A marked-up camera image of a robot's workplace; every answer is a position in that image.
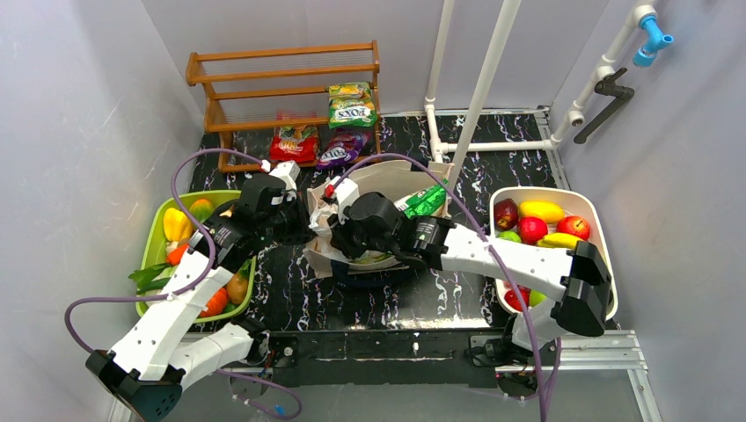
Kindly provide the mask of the beige canvas tote bag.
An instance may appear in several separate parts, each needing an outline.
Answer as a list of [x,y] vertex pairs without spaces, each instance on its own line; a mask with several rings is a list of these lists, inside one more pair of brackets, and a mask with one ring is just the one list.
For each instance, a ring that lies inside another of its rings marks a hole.
[[[401,200],[425,190],[435,181],[420,170],[413,170],[406,160],[392,160],[359,168],[351,173],[349,179],[358,186],[358,193],[379,192],[392,201]],[[374,258],[350,260],[341,251],[330,245],[331,230],[328,217],[337,209],[322,200],[326,181],[321,186],[308,188],[305,191],[306,207],[310,214],[310,228],[316,237],[304,246],[304,257],[317,279],[331,278],[333,264],[341,263],[346,274],[360,276],[366,273],[379,273],[385,270],[403,270],[405,265],[393,256],[384,256],[377,252]]]

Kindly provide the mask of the large green chips bag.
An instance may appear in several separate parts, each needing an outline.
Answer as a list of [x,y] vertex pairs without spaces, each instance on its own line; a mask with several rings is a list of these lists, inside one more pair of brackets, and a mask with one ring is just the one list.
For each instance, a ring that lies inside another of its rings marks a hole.
[[394,206],[406,217],[442,216],[446,209],[448,194],[439,185],[410,193],[394,202]]

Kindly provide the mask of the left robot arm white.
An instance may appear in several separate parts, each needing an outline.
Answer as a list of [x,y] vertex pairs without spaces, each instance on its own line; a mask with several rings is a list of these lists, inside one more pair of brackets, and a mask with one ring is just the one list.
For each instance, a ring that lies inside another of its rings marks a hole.
[[165,298],[151,300],[135,326],[110,350],[93,351],[86,367],[136,416],[161,421],[201,378],[234,361],[266,360],[268,331],[251,317],[187,346],[180,341],[244,262],[272,243],[307,242],[308,220],[295,177],[274,170],[247,179],[238,198],[193,234]]

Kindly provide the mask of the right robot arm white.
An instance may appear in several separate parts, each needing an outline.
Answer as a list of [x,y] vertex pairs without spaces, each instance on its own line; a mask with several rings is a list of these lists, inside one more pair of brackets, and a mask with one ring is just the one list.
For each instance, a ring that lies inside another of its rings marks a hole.
[[566,334],[604,334],[612,276],[602,254],[580,241],[571,249],[501,240],[434,216],[407,217],[380,193],[365,193],[328,219],[331,244],[348,258],[391,254],[415,268],[477,273],[545,295],[508,335],[527,351]]

